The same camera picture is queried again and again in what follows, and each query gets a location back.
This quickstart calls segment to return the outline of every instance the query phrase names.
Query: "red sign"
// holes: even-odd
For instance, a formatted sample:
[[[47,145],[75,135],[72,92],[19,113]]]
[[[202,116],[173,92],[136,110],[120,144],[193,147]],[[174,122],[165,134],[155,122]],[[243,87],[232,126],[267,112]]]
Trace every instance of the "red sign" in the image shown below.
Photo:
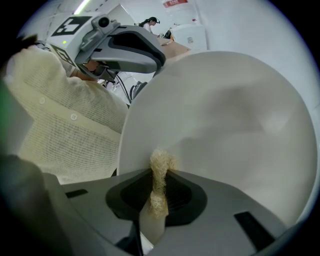
[[[165,2],[163,4],[163,6],[165,8],[168,8],[168,7],[171,7],[171,6],[175,6],[175,5],[179,5],[179,4],[185,4],[185,3],[188,3],[188,0],[171,0],[171,1]]]

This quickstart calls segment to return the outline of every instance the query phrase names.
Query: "white robotic device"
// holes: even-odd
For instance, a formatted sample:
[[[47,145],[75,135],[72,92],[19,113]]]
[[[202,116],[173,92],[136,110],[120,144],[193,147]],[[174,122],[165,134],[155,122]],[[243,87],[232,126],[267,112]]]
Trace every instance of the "white robotic device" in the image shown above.
[[[84,74],[114,81],[117,72],[152,73],[165,63],[158,40],[139,26],[120,25],[106,14],[68,17],[48,38],[56,54]],[[84,64],[98,62],[90,72]]]

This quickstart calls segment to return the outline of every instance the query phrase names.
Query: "button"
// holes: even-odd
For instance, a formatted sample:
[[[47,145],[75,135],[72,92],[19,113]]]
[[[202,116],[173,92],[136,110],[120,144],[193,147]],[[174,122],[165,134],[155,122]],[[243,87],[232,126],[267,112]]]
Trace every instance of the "button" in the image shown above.
[[[78,116],[77,116],[77,114],[71,114],[70,118],[72,121],[76,121]]]
[[[45,104],[45,102],[46,102],[46,99],[45,99],[44,97],[41,97],[41,98],[39,99],[40,105]]]

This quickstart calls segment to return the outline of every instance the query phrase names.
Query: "person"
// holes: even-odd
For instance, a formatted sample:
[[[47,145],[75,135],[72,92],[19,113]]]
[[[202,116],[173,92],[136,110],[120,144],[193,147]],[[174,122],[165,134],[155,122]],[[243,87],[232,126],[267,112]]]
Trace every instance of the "person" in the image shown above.
[[[16,40],[1,76],[33,120],[16,155],[57,176],[61,184],[111,177],[127,105],[97,82],[74,76],[77,70],[67,77],[56,55],[34,46],[37,37]],[[14,125],[25,126],[21,122],[17,118]]]
[[[140,23],[139,27],[142,27],[142,28],[148,30],[151,34],[153,34],[151,31],[151,26],[156,25],[156,23],[157,23],[157,18],[150,17],[150,18],[147,18],[144,22]]]

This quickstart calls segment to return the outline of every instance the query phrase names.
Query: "black dark slot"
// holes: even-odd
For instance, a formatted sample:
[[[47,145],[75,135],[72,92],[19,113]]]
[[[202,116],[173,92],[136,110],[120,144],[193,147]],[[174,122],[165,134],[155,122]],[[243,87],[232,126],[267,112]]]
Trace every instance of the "black dark slot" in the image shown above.
[[[248,211],[234,215],[257,251],[272,244],[275,239]]]
[[[65,195],[67,198],[75,198],[75,197],[78,197],[78,196],[81,196],[81,195],[84,195],[87,193],[88,193],[88,191],[86,191],[85,189],[78,189],[75,191],[67,192],[67,193],[65,193]]]

